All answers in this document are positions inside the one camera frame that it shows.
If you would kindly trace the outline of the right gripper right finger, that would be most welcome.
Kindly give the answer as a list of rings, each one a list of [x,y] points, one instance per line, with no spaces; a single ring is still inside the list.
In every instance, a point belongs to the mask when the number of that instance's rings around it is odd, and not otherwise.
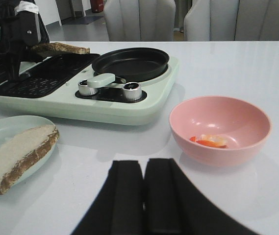
[[[174,159],[150,159],[145,170],[150,235],[253,235],[208,200]]]

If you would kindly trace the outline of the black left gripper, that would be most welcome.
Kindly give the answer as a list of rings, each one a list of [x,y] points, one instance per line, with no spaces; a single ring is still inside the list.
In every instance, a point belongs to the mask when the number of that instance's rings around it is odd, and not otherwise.
[[[31,48],[41,41],[38,14],[13,7],[0,7],[0,83],[19,80],[21,62],[40,62],[41,56]]]

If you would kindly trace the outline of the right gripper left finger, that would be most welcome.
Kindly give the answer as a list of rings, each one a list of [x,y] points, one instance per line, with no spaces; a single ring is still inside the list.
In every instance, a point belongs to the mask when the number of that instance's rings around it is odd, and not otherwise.
[[[113,161],[75,235],[142,235],[143,177],[137,161]]]

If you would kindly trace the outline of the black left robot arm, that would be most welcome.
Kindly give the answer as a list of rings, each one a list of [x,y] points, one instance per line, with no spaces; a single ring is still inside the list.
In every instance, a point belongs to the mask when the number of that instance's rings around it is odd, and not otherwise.
[[[42,62],[32,47],[48,43],[49,36],[33,0],[0,0],[0,83],[29,79],[20,72],[22,62]]]

